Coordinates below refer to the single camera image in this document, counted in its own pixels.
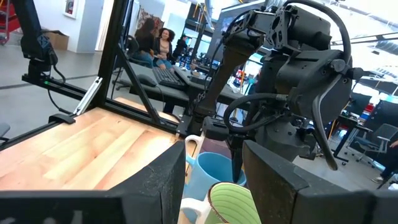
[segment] concrete floor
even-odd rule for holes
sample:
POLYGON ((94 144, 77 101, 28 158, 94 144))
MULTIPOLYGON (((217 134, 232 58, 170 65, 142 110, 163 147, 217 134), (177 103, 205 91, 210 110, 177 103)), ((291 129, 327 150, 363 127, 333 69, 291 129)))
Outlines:
MULTIPOLYGON (((66 76, 68 83, 87 89, 98 73, 101 54, 74 54, 72 52, 59 52, 58 69, 66 76)), ((29 61, 24 59, 20 47, 0 46, 0 122, 5 121, 11 125, 11 130, 6 137, 13 138, 34 128, 44 125, 48 117, 58 113, 51 104, 47 90, 32 86, 21 80, 21 75, 27 71, 29 61)), ((78 102, 66 96, 52 93, 59 106, 73 111, 78 102)), ((139 97, 128 93, 128 89, 115 91, 114 97, 123 96, 130 100, 140 102, 139 97)), ((162 109, 162 102, 151 100, 154 107, 162 109)), ((174 114, 182 113, 182 108, 176 107, 174 114)), ((331 148, 336 148, 339 139, 332 139, 331 148)), ((345 147, 340 153, 341 157, 347 157, 350 162, 342 166, 338 161, 339 170, 332 171, 322 158, 314 161, 297 158, 294 163, 309 172, 318 175, 330 182, 340 185, 348 190, 376 189, 377 184, 370 179, 379 174, 377 169, 370 168, 365 163, 355 162, 355 158, 345 147)))

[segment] computer monitor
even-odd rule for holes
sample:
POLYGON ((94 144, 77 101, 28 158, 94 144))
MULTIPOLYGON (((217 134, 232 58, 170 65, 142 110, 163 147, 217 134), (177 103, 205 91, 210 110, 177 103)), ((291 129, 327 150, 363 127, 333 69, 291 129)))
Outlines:
POLYGON ((360 93, 351 93, 351 102, 347 105, 345 110, 361 116, 361 114, 369 104, 371 98, 371 96, 362 95, 360 93))
MULTIPOLYGON (((217 20, 217 23, 215 25, 215 29, 213 32, 213 37, 211 39, 209 49, 207 51, 206 56, 208 58, 211 58, 216 50, 217 45, 221 41, 222 38, 222 33, 227 30, 228 26, 230 23, 233 21, 233 19, 240 15, 240 13, 251 10, 251 9, 260 9, 261 6, 264 5, 265 0, 259 0, 259 1, 253 1, 247 4, 238 4, 236 6, 231 6, 227 7, 221 10, 220 16, 217 20)), ((268 47, 263 46, 262 48, 259 49, 259 52, 261 54, 265 54, 268 52, 270 49, 268 47)), ((220 47, 220 49, 217 51, 215 60, 221 61, 223 59, 223 46, 220 47)))

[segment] wooden tabletop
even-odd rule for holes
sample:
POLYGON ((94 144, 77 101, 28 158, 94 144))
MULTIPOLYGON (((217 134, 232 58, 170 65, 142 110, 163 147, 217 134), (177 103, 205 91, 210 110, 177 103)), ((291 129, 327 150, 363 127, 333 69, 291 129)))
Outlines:
MULTIPOLYGON (((123 98, 116 100, 143 107, 123 98)), ((159 115, 178 122, 170 115, 159 115)), ((108 190, 178 140, 174 134, 101 108, 75 119, 74 124, 60 124, 1 151, 0 189, 108 190)), ((194 155, 195 148, 191 142, 187 154, 194 155)))

